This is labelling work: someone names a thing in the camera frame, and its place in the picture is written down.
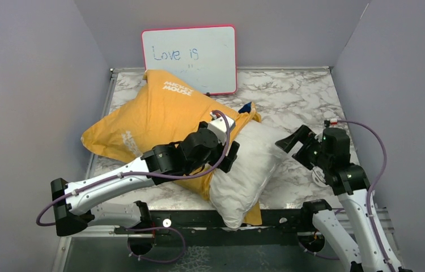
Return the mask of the white pillow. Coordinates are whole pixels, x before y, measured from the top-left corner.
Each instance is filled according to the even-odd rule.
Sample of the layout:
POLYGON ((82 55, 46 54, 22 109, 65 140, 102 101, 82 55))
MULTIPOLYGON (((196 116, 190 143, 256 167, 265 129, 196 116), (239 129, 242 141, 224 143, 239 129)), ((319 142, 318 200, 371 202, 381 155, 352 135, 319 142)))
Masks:
POLYGON ((244 223, 262 224, 258 200, 286 156, 275 143, 287 136, 287 131, 257 121, 239 132, 235 141, 240 147, 231 170, 215 172, 210 181, 210 202, 226 227, 236 230, 244 223))

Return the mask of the blue yellow Mickey pillowcase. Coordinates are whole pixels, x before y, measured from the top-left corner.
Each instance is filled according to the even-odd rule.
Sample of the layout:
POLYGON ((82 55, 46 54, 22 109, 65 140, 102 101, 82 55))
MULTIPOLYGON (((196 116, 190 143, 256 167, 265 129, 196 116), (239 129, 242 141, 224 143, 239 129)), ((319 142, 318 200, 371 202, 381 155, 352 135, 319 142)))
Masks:
POLYGON ((146 84, 136 97, 81 136, 85 148, 96 155, 129 163, 156 145, 182 141, 195 132, 201 121, 219 110, 235 121, 231 132, 235 140, 250 121, 261 122, 254 103, 234 110, 193 89, 165 70, 147 70, 146 84))

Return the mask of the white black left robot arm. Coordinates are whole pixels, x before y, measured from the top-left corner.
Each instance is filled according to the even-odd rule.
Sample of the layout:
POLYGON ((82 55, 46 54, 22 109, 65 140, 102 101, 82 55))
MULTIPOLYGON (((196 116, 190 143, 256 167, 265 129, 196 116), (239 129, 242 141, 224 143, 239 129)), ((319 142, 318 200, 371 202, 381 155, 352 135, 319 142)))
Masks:
POLYGON ((130 163, 88 180, 50 183, 54 226, 59 237, 82 232, 91 226, 121 226, 144 232, 152 226, 147 204, 114 206, 108 201, 133 190, 165 182, 194 179, 213 169, 231 170, 240 148, 219 139, 205 127, 183 141, 154 146, 130 163))

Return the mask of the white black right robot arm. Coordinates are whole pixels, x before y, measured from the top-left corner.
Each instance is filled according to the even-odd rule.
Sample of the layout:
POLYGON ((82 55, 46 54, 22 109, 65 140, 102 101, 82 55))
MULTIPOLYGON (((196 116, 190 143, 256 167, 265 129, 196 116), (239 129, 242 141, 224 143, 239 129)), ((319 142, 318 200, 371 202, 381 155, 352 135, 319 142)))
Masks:
POLYGON ((351 162, 350 137, 338 127, 320 134, 302 125, 275 145, 286 153, 301 143, 292 158, 308 170, 318 168, 348 217, 351 236, 324 199, 304 202, 300 225, 317 230, 330 244, 345 271, 405 271, 381 227, 364 169, 351 162))

